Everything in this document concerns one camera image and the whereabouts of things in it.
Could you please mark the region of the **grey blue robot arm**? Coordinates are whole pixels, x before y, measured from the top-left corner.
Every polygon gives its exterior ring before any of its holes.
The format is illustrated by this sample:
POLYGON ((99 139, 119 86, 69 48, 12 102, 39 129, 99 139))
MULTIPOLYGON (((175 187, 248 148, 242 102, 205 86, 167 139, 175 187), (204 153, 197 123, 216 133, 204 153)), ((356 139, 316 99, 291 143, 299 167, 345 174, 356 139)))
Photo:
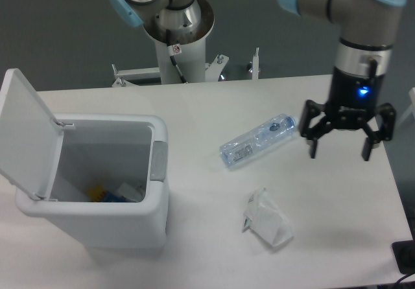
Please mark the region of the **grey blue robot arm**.
MULTIPOLYGON (((131 27, 143 27, 154 40, 161 81, 205 82, 205 39, 214 15, 206 0, 109 0, 131 27)), ((300 135, 316 155, 318 140, 332 130, 362 130, 362 157, 393 137, 396 111, 378 104, 399 20, 406 0, 278 0, 299 16, 324 18, 341 33, 327 102, 308 100, 299 123, 300 135)))

